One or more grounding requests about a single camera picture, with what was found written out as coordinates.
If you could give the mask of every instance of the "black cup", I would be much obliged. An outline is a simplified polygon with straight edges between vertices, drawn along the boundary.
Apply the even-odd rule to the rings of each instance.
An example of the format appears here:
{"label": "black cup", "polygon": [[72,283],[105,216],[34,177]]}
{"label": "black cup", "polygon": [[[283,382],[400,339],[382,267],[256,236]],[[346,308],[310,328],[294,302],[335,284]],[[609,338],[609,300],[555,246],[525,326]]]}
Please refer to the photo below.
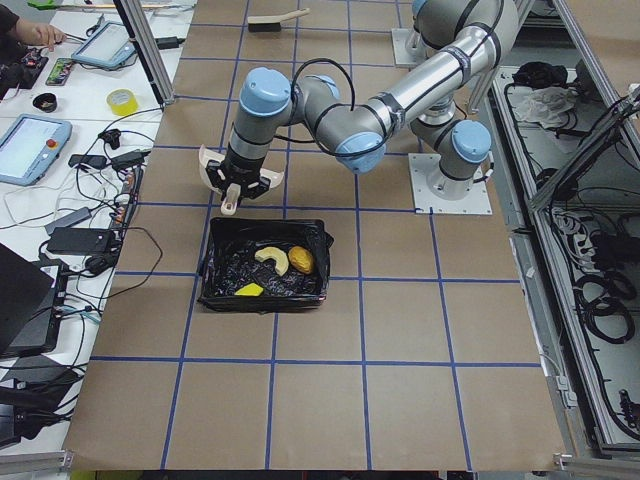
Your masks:
{"label": "black cup", "polygon": [[58,108],[58,100],[53,93],[43,93],[33,99],[33,106],[45,113],[51,113]]}

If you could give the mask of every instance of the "yellow tape roll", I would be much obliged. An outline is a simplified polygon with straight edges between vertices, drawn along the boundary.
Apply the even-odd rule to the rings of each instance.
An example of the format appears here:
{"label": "yellow tape roll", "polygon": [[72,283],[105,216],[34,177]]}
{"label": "yellow tape roll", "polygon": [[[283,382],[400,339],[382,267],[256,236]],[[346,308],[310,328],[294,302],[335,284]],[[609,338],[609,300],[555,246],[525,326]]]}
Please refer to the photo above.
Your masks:
{"label": "yellow tape roll", "polygon": [[131,115],[138,110],[138,102],[131,90],[120,88],[107,96],[111,111],[120,117]]}

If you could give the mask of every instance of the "blue tablet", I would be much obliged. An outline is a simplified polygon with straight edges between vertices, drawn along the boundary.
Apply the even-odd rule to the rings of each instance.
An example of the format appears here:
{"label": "blue tablet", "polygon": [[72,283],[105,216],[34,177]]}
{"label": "blue tablet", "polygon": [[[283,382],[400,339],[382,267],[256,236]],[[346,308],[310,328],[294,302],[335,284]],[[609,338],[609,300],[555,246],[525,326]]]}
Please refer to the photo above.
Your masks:
{"label": "blue tablet", "polygon": [[37,182],[70,136],[71,124],[65,120],[20,115],[0,139],[0,182]]}
{"label": "blue tablet", "polygon": [[135,48],[129,41],[125,26],[117,22],[105,22],[71,54],[71,59],[105,70],[115,70],[134,53]]}

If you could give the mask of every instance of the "robotic arm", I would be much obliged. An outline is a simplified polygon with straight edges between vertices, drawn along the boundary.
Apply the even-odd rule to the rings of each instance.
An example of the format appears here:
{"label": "robotic arm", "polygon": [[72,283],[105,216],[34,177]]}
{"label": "robotic arm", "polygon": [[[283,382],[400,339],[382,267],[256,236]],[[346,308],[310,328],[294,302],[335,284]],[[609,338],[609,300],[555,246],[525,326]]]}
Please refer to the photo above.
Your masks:
{"label": "robotic arm", "polygon": [[385,154],[386,141],[408,124],[441,154],[445,181],[438,190],[449,198],[464,195],[487,157],[491,137],[480,123],[453,120],[453,92],[497,66],[510,51],[518,12],[513,0],[414,0],[412,8],[415,32],[436,53],[356,108],[340,103],[327,76],[298,80],[296,74],[290,82],[264,67],[249,73],[226,155],[200,152],[202,178],[222,194],[223,214],[232,215],[242,198],[257,198],[280,183],[281,174],[262,164],[276,130],[298,123],[324,153],[355,174],[373,169]]}

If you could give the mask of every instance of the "black tray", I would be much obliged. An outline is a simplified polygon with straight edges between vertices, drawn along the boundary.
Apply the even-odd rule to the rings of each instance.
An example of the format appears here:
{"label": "black tray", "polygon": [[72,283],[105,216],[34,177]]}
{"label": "black tray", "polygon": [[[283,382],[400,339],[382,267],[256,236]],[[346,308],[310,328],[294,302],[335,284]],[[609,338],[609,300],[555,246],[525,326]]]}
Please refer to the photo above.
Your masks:
{"label": "black tray", "polygon": [[[219,217],[211,220],[209,243],[202,266],[198,301],[216,311],[282,312],[315,307],[324,301],[329,284],[329,247],[333,237],[322,220],[249,220]],[[295,245],[309,250],[314,271],[305,275],[289,267],[282,277],[271,260],[255,260],[257,250]],[[264,287],[258,297],[234,295],[249,283]]]}

